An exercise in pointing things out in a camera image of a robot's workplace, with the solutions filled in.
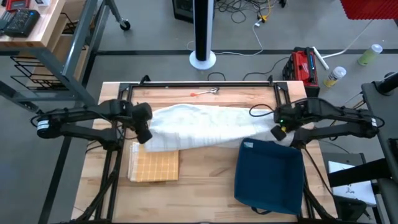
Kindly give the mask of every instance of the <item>white cloth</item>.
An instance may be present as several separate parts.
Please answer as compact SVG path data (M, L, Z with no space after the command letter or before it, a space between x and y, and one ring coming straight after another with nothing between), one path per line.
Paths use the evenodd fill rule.
M264 114L269 110L252 110ZM219 145L239 147L244 138L275 141L289 146L293 132L278 142L271 133L274 115L252 117L247 108L205 105L174 105L157 110L150 128L153 137L145 143L147 152L174 151Z

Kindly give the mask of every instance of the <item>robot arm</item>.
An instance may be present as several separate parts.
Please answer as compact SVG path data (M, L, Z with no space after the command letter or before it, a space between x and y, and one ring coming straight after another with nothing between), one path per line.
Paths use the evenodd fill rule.
M346 123L324 128L301 128L305 124L323 119L346 121ZM347 135L373 138L378 132L376 119L368 110L336 107L320 98L305 98L289 105L282 105L274 111L274 121L279 125L272 128L271 133L278 141L285 138L286 133L295 131L292 146L307 144L314 139Z
M120 122L126 128L136 132L137 140L141 144L152 137L147 125L147 121L152 119L150 106L147 103L133 106L131 102L123 100L108 100L98 106L59 109L42 114L37 119L37 135L45 139L71 136L97 140L107 150L121 147L116 125L112 128L97 130L71 124L97 118Z

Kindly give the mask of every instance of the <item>blue fabric bin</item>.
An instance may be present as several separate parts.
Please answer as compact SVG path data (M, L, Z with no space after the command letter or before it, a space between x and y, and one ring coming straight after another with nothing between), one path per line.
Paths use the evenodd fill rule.
M304 162L298 149L243 139L236 164L236 200L252 208L298 215L303 186Z

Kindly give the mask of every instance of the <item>floor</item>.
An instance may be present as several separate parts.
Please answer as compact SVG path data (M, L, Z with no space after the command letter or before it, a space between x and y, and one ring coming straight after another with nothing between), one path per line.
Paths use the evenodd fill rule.
M173 17L169 0L117 0L120 13L129 19L132 30L121 32L110 15L104 31L101 50L186 50L193 40L193 26ZM245 11L246 21L235 24L228 12L216 11L213 28L213 49L259 49L251 31L256 21L255 13ZM242 15L236 14L236 20ZM266 24L256 28L265 49L293 49L296 46L316 46L318 49L343 49L361 32L368 21L351 21L337 0L295 0L288 8L276 6ZM398 46L398 27L394 21L373 21L368 30L352 46L366 49L371 44L381 44L385 49ZM273 64L288 55L257 55L242 57L218 55L216 65L209 71L198 72L188 62L188 55L146 55L97 57L87 90L98 99L101 84L108 81L138 81L149 75L153 81L206 80L210 72L222 72L227 80L241 80L247 72L266 72ZM321 85L320 96L336 105L344 104L360 91L362 83L382 79L396 71L396 54L382 54L372 64L362 67L356 63L360 55L350 54L329 58L329 66L345 67L347 76L333 88ZM328 71L318 64L318 78L323 80ZM14 74L7 57L0 58L2 73ZM271 73L281 79L284 62L278 63ZM265 80L267 76L253 75L248 80ZM11 83L8 76L2 77ZM211 80L221 80L213 76ZM351 100L352 106L360 97ZM71 106L72 104L43 104L44 109ZM6 223L35 223L38 220L45 194L51 180L62 139L44 140L37 137L29 124L31 113L0 98L0 122L6 131L0 136L0 219ZM376 138L358 139L342 137L335 141L349 152L363 152L368 161L382 157ZM67 221L72 212L84 160L86 141L74 140L62 175L50 222ZM321 142L323 152L342 152L337 147Z

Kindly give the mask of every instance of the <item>white base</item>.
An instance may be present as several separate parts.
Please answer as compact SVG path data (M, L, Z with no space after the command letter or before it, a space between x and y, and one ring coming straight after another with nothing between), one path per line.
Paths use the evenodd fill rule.
M196 56L196 52L193 51L191 55L189 55L189 62L192 66L199 70L208 70L216 63L216 55L210 51L210 57L208 60L199 61Z

